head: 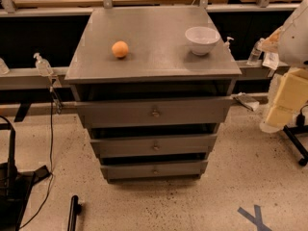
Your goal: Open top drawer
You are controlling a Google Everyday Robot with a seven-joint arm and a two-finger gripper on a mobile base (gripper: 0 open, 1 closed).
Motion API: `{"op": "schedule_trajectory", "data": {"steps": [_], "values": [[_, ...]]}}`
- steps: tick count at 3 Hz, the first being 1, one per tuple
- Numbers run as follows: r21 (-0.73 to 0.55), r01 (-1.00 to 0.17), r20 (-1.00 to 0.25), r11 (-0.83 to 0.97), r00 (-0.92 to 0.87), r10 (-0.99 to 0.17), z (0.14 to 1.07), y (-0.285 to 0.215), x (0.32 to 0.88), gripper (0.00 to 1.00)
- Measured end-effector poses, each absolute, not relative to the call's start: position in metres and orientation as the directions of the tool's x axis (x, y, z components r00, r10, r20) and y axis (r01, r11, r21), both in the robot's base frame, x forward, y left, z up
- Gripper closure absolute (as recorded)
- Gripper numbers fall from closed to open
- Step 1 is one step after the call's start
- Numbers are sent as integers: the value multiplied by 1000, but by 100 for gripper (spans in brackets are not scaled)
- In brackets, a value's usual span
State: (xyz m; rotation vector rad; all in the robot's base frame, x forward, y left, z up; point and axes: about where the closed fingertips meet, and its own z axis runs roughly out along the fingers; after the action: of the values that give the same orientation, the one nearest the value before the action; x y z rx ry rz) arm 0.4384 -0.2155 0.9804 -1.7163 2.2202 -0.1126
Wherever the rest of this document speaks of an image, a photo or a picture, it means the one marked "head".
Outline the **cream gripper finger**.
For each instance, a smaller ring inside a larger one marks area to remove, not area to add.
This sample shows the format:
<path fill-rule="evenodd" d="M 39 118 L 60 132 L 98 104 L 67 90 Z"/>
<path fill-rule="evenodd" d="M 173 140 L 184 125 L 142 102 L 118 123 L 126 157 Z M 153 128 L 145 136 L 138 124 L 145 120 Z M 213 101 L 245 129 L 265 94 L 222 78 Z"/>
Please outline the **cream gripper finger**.
<path fill-rule="evenodd" d="M 276 133 L 292 120 L 293 114 L 292 110 L 267 104 L 259 127 L 265 133 Z"/>
<path fill-rule="evenodd" d="M 274 104 L 297 112 L 308 101 L 308 71 L 296 68 L 281 78 Z"/>

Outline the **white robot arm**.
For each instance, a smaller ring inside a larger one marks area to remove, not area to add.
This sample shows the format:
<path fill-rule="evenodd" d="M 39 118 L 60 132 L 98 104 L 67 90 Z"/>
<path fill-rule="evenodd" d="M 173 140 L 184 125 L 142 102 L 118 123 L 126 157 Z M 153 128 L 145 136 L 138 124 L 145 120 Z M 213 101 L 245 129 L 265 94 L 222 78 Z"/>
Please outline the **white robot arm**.
<path fill-rule="evenodd" d="M 264 52 L 276 53 L 287 73 L 275 75 L 269 86 L 269 104 L 260 129 L 282 130 L 308 101 L 308 0 L 303 0 L 284 24 L 261 42 Z"/>

